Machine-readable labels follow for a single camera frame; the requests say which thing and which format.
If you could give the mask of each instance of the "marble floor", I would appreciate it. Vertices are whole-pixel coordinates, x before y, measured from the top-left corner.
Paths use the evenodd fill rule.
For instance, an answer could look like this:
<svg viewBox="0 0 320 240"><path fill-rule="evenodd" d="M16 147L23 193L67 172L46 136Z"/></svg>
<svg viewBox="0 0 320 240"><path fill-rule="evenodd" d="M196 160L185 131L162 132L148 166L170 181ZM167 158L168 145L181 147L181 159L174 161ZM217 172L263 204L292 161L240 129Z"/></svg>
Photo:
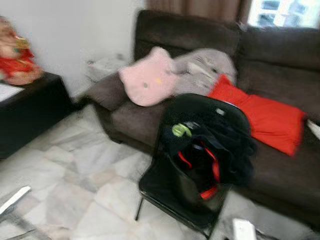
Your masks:
<svg viewBox="0 0 320 240"><path fill-rule="evenodd" d="M15 210L54 240L202 240L158 208L139 203L137 182L151 156L111 141L87 106L56 124L0 162L0 192L30 185ZM234 216L281 240L295 240L310 229L231 191L211 239L223 240ZM0 223L0 240L23 233Z"/></svg>

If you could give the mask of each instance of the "gray plush toy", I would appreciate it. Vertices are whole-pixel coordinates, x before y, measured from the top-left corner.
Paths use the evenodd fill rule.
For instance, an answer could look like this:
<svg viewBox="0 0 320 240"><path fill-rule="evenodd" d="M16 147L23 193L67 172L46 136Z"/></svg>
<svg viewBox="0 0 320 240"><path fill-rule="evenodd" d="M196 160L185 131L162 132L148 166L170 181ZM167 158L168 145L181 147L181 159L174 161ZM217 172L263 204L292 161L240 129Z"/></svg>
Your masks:
<svg viewBox="0 0 320 240"><path fill-rule="evenodd" d="M214 88L221 74L236 83L236 69L231 58L224 52L200 48L174 59L172 72L180 75L174 95L194 93L206 96Z"/></svg>

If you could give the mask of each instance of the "black chair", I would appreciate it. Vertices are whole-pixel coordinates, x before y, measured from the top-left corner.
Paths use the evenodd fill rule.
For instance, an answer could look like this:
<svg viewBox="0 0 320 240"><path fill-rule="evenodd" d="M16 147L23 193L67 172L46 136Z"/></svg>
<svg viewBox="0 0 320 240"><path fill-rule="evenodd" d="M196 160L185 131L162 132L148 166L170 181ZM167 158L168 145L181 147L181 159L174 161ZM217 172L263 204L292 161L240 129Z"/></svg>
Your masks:
<svg viewBox="0 0 320 240"><path fill-rule="evenodd" d="M218 222L230 186L220 184L219 191L212 200L201 201L195 183L166 155L162 143L163 126L191 121L194 113L198 116L223 113L235 127L250 133L247 117L234 105L196 94L175 97L161 121L151 165L139 181L141 200L135 220L139 219L146 199L177 221L200 232L208 240Z"/></svg>

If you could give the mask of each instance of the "white wall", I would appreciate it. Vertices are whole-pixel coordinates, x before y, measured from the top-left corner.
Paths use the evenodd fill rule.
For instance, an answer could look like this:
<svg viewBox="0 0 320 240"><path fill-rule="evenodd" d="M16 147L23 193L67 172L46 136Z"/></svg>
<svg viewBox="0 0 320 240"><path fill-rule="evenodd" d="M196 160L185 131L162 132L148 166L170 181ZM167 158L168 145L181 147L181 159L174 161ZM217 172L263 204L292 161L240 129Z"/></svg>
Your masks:
<svg viewBox="0 0 320 240"><path fill-rule="evenodd" d="M0 15L31 43L34 61L61 75L71 96L90 82L86 62L132 57L137 11L144 0L0 0Z"/></svg>

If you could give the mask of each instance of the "window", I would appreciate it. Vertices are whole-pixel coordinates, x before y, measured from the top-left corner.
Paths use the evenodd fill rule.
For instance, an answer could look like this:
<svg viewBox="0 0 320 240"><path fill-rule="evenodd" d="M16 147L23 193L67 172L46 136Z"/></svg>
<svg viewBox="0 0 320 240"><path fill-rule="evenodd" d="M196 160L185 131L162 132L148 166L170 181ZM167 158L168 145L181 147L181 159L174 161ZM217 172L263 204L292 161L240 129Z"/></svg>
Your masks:
<svg viewBox="0 0 320 240"><path fill-rule="evenodd" d="M317 28L320 0L253 0L248 23L259 27Z"/></svg>

